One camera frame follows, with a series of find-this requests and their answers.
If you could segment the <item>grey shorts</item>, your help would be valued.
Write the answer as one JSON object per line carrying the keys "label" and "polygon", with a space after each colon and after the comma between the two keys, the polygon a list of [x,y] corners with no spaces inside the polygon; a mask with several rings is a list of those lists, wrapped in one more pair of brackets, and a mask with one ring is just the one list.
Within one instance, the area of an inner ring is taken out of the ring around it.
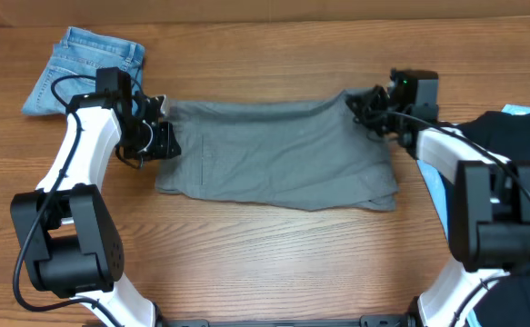
{"label": "grey shorts", "polygon": [[354,207],[393,211],[395,180],[386,143],[332,98],[271,104],[171,99],[168,120],[181,154],[161,162],[160,193],[306,211]]}

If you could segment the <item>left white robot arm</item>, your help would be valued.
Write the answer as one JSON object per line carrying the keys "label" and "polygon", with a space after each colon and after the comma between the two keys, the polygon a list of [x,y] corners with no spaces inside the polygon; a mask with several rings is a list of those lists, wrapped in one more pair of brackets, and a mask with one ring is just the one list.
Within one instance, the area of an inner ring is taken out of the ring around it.
{"label": "left white robot arm", "polygon": [[111,156],[140,164],[181,153],[166,98],[79,94],[66,104],[64,141],[45,178],[10,214],[20,244],[13,293],[30,312],[82,304],[105,326],[165,326],[125,274],[125,251],[101,194]]}

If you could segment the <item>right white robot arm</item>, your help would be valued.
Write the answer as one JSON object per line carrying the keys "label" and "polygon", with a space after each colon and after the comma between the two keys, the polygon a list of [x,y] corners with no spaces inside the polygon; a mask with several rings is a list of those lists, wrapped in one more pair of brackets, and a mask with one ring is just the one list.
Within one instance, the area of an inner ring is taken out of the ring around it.
{"label": "right white robot arm", "polygon": [[381,86],[345,100],[354,121],[396,134],[416,160],[452,186],[447,200],[451,259],[416,301],[415,326],[461,326],[500,282],[530,275],[530,163],[512,161],[437,118],[435,101],[393,99]]}

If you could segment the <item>folded blue denim shorts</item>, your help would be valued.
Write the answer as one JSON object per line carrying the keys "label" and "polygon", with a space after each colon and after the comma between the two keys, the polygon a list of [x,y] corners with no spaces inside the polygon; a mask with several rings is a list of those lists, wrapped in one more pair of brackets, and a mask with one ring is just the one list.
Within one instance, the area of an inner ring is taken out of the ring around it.
{"label": "folded blue denim shorts", "polygon": [[100,68],[118,67],[141,83],[144,59],[145,48],[139,43],[70,27],[61,41],[53,46],[22,113],[34,116],[63,114],[63,103],[69,103],[76,94],[89,94],[95,90],[92,77]]}

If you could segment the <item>light blue garment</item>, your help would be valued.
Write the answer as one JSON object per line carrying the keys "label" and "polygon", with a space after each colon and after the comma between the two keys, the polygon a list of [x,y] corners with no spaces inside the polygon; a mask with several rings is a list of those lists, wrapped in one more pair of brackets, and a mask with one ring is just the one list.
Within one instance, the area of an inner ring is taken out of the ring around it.
{"label": "light blue garment", "polygon": [[[515,104],[506,104],[502,109],[502,112],[513,115],[525,115],[530,114],[530,107]],[[434,204],[436,213],[443,226],[445,238],[448,239],[447,200],[445,195],[445,186],[443,178],[433,166],[424,163],[423,161],[417,161],[416,163],[421,175],[423,176],[425,185]]]}

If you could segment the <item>black t-shirt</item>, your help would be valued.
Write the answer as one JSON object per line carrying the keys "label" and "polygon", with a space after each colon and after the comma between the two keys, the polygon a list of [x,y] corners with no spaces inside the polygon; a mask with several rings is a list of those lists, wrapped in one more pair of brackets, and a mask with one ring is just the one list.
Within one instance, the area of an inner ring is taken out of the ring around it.
{"label": "black t-shirt", "polygon": [[[472,142],[513,161],[530,161],[530,114],[486,112],[458,128]],[[500,282],[475,307],[486,327],[530,326],[530,276]]]}

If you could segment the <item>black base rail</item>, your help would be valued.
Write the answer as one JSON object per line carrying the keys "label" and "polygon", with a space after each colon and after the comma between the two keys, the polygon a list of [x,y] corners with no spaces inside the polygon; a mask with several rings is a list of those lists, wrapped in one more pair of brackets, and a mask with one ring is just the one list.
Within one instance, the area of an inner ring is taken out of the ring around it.
{"label": "black base rail", "polygon": [[418,327],[421,323],[411,314],[372,314],[357,319],[276,320],[245,322],[209,322],[208,320],[167,320],[160,316],[157,327]]}

